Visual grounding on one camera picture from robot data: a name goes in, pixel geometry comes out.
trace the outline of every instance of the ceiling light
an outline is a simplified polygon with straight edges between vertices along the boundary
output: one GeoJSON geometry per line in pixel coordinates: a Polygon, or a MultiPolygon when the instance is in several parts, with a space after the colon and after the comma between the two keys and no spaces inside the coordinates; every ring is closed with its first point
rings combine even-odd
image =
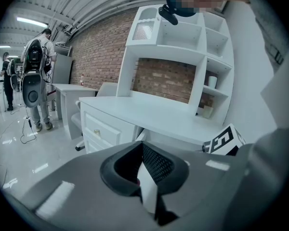
{"type": "Polygon", "coordinates": [[[45,23],[38,22],[38,21],[33,21],[33,20],[29,20],[29,19],[25,19],[25,18],[22,18],[22,17],[17,17],[17,21],[34,24],[34,25],[41,26],[41,27],[44,27],[44,28],[48,27],[48,25],[45,24],[45,23]]]}
{"type": "Polygon", "coordinates": [[[0,48],[10,48],[8,45],[0,45],[0,48]]]}

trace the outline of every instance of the bottle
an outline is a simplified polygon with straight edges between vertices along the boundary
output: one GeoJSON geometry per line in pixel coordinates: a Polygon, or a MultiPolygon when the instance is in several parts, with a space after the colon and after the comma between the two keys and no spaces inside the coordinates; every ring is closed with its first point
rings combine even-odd
{"type": "Polygon", "coordinates": [[[80,85],[83,86],[83,78],[84,78],[84,75],[81,75],[80,77],[80,85]]]}

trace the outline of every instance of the grey chair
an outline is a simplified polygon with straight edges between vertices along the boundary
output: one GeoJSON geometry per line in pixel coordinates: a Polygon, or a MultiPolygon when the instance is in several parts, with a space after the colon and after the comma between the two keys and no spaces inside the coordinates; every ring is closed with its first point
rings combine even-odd
{"type": "MultiPolygon", "coordinates": [[[[114,97],[117,93],[117,87],[118,87],[117,83],[104,82],[96,96],[97,97],[114,97]]],[[[82,130],[81,129],[81,115],[80,115],[80,101],[76,101],[75,104],[77,105],[79,112],[72,115],[71,120],[76,125],[76,127],[82,130]]],[[[75,147],[76,151],[80,151],[84,148],[85,146],[84,146],[83,140],[79,142],[75,147]]]]}

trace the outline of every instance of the glossy floor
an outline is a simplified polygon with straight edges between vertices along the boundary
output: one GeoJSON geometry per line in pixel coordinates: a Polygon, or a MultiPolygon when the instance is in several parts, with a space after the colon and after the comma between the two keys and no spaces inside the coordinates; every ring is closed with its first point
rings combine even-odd
{"type": "Polygon", "coordinates": [[[26,120],[25,107],[23,104],[19,106],[17,98],[16,103],[12,112],[0,109],[0,187],[21,199],[32,185],[71,159],[85,154],[85,150],[75,150],[82,137],[71,141],[56,112],[50,112],[51,130],[46,130],[43,124],[42,131],[37,133],[33,125],[32,132],[26,120]],[[29,141],[34,135],[37,137],[26,144],[20,141],[24,121],[22,141],[29,141]]]}

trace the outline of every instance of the brick wall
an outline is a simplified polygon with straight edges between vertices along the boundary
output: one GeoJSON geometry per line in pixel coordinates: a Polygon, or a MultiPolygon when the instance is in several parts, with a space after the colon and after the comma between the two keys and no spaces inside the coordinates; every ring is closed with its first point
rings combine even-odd
{"type": "MultiPolygon", "coordinates": [[[[73,46],[70,84],[79,85],[82,74],[85,87],[99,89],[103,82],[118,82],[125,43],[136,13],[137,9],[103,20],[70,41],[73,46]]],[[[135,68],[133,90],[188,103],[195,66],[139,59],[135,68]]]]}

